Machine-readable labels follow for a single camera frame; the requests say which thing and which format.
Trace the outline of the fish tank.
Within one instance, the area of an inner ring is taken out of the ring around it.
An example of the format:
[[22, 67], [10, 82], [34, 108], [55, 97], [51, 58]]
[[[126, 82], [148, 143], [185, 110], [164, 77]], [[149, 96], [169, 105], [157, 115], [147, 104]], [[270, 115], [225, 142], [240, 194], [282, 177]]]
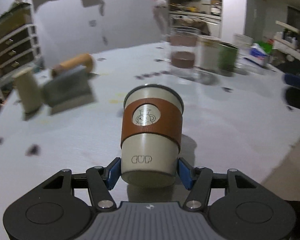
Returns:
[[20, 3], [0, 16], [0, 39], [22, 27], [31, 24], [31, 5]]

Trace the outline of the blue white tissue box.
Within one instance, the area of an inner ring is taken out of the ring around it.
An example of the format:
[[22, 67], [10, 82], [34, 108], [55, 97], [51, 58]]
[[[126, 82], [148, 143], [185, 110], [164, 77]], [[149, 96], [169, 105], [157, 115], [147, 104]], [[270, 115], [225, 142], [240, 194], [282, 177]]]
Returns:
[[245, 58], [260, 67], [264, 67], [269, 60], [269, 54], [267, 54], [259, 44], [253, 43]]

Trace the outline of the beige cup brown leather sleeve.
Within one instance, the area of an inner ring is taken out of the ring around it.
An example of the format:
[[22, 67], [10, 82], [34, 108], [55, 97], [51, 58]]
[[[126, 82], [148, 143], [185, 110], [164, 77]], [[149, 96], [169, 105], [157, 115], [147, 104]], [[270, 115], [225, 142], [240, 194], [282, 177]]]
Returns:
[[121, 177], [139, 187], [166, 187], [175, 181], [181, 149], [184, 103], [173, 89], [147, 84], [123, 103]]

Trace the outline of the green cup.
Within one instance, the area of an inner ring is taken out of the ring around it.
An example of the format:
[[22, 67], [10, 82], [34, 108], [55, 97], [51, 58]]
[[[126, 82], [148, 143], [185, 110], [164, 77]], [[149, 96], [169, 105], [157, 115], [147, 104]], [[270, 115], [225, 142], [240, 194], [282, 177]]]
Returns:
[[228, 42], [218, 44], [218, 72], [224, 76], [232, 76], [239, 48]]

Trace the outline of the white floral paper cup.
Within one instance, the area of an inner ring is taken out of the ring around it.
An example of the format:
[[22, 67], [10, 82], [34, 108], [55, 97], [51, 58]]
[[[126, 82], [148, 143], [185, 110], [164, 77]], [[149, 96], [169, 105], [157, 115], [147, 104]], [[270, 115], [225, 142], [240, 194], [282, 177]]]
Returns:
[[200, 35], [199, 41], [199, 67], [210, 72], [217, 72], [220, 39], [213, 36]]

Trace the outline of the white drawer unit dark drawers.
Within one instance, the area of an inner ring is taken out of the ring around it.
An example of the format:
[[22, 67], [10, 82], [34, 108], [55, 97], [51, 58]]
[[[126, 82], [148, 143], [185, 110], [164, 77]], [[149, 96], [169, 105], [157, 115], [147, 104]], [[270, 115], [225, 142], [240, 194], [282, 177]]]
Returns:
[[36, 26], [26, 24], [0, 39], [0, 74], [42, 58]]

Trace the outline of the dark grey lying cup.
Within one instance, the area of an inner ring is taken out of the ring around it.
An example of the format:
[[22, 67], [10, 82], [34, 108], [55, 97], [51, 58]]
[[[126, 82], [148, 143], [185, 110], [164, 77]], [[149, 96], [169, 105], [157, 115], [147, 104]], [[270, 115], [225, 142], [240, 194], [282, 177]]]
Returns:
[[89, 74], [84, 66], [67, 70], [45, 83], [41, 88], [43, 103], [51, 108], [64, 103], [94, 102]]

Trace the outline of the beige upside-down cup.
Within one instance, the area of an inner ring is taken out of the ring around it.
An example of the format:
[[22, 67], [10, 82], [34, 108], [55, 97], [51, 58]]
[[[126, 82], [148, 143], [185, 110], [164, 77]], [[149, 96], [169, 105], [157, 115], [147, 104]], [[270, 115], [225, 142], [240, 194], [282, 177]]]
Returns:
[[31, 114], [41, 107], [43, 104], [41, 91], [31, 67], [15, 73], [13, 84], [17, 89], [25, 114]]

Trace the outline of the brown bamboo lying cup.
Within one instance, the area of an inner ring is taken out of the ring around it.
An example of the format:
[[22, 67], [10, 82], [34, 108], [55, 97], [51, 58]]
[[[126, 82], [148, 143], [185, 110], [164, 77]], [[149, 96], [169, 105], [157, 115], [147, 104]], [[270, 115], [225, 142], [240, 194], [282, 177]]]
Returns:
[[77, 66], [84, 66], [87, 73], [92, 72], [95, 66], [93, 57], [88, 53], [76, 55], [75, 57], [54, 66], [50, 73], [51, 76], [55, 78], [63, 72], [71, 70]]

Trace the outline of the clear glass mug brown bands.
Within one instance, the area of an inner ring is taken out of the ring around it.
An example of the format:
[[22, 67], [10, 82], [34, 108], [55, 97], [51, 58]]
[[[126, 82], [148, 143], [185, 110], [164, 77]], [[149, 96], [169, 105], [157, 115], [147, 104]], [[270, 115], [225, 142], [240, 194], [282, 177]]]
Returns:
[[170, 72], [190, 79], [198, 50], [200, 30], [193, 27], [175, 26], [170, 34]]

